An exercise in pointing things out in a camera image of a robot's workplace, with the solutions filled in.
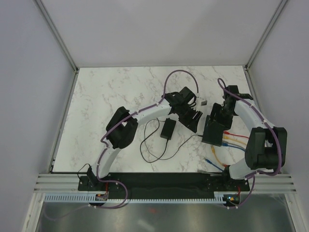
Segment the black network switch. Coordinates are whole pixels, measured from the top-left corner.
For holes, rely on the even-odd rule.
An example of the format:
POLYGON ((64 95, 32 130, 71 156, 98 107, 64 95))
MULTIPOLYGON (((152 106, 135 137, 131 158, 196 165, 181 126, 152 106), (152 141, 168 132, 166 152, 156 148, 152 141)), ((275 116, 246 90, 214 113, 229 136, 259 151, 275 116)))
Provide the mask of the black network switch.
POLYGON ((202 135, 202 142, 209 145, 222 146, 223 133, 225 130, 226 128, 223 125, 219 124, 215 120, 211 120, 211 117, 207 115, 202 135))

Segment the black power adapter with cord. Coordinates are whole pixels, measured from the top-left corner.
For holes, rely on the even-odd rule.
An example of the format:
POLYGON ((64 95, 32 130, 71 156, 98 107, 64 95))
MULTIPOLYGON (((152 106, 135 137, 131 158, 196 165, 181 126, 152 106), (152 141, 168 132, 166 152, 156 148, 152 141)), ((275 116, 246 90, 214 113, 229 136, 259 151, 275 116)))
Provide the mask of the black power adapter with cord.
POLYGON ((161 121, 159 120, 158 118, 156 119, 151 119, 150 121, 148 121, 146 124, 145 124, 145 127, 144 127, 144 139, 142 140, 142 142, 140 143, 140 154, 141 154, 141 157, 142 159, 146 162, 146 163, 154 163, 154 162, 157 162, 159 160, 162 160, 162 161, 167 161, 167 160, 170 160, 172 158, 174 158, 176 156, 176 154, 180 151, 181 147, 183 145, 185 145, 191 138, 193 137, 202 137, 202 135, 199 135, 199 134, 193 134, 191 135, 188 139, 186 139, 179 147, 178 149, 176 150, 176 152, 169 158, 163 158, 163 156, 165 155, 166 151, 167 151, 167 147, 168 147, 168 143, 169 141, 172 139, 172 135, 174 133, 174 130, 175 130, 175 126, 176 126, 176 121, 173 120, 173 119, 170 119, 170 118, 167 118, 165 119, 164 121, 161 121), (151 132, 148 136, 146 136, 146 129, 147 129, 147 126, 148 124, 151 122, 151 121, 157 121, 158 122, 158 127, 153 131, 151 132), (163 125, 163 128, 162 128, 162 131, 161 131, 161 134, 160 134, 160 137, 165 139, 166 140, 166 143, 165 143, 165 147, 164 147, 164 151, 163 153, 157 157, 155 156, 153 153, 151 153, 151 151, 149 150, 148 148, 148 145, 146 143, 147 139, 149 139, 152 135, 154 135, 155 132, 158 131, 158 129, 160 128, 160 123, 164 123, 163 125), (155 157, 155 160, 152 160, 152 161, 149 161, 147 160, 144 155, 143 155, 143 151, 142 151, 142 145, 145 145, 146 149, 147 149, 147 152, 152 155, 153 157, 155 157))

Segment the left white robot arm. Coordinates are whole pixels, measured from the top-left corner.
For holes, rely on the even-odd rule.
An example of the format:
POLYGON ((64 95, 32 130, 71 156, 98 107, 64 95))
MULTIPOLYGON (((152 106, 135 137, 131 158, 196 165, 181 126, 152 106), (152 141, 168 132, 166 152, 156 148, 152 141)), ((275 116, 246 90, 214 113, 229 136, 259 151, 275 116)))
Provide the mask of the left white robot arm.
POLYGON ((86 176, 79 177, 78 190, 102 191, 106 183, 120 184, 117 180, 106 180, 105 177, 119 152, 133 142, 138 126, 152 119, 176 114, 181 124, 196 133, 202 116, 202 112, 196 109, 198 100, 199 94, 194 94, 185 87, 180 92, 165 93, 158 103, 141 109, 119 107, 106 126, 106 134, 100 140, 105 147, 96 163, 89 166, 86 176))

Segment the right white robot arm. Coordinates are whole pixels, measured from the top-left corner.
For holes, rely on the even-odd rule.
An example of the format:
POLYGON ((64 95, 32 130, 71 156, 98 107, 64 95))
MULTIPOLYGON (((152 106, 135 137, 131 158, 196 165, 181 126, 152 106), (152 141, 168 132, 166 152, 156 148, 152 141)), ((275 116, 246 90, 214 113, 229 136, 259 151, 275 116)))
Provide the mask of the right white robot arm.
POLYGON ((222 146, 224 132, 231 129, 233 118, 239 116, 250 136, 244 158, 225 168, 221 186, 233 190, 238 179, 253 175, 277 175, 285 164, 287 130, 276 127, 256 108, 250 94, 242 94, 236 85, 221 85, 224 103, 214 103, 210 115, 206 117, 202 142, 222 146))

